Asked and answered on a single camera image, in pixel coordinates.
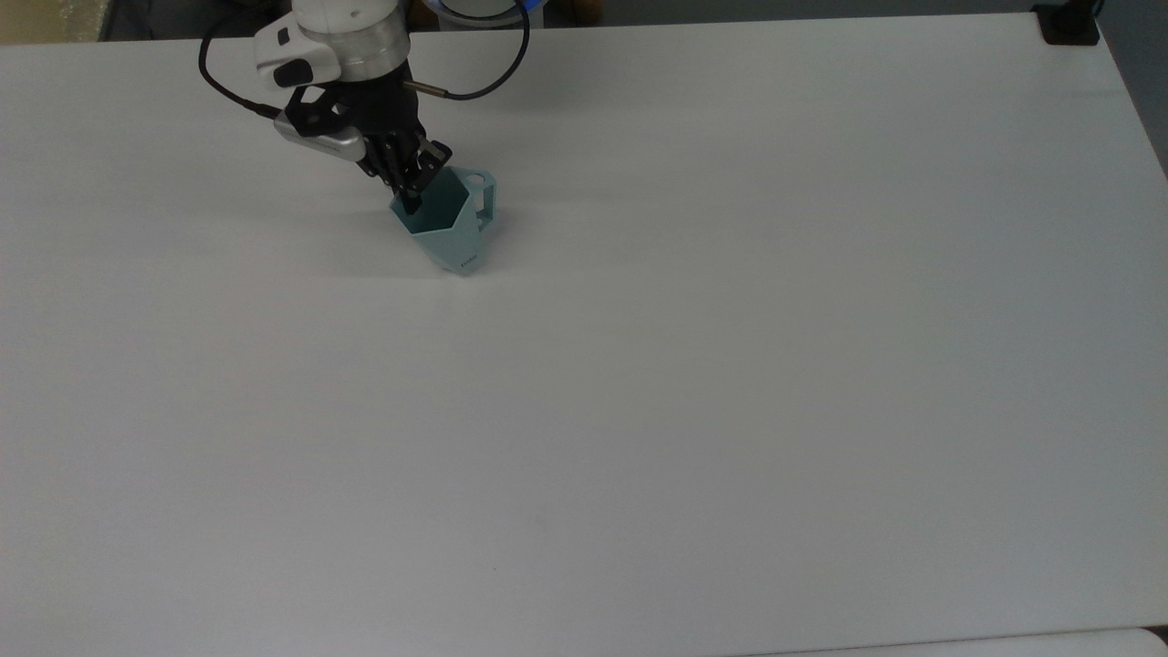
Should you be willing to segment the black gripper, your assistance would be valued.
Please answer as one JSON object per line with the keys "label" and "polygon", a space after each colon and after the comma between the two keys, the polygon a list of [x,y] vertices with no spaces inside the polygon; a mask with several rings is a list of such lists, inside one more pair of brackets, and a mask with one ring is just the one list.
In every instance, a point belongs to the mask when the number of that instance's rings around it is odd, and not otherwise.
{"label": "black gripper", "polygon": [[422,139],[418,99],[395,76],[303,87],[285,108],[285,137],[342,161],[357,162],[388,184],[406,215],[454,151]]}

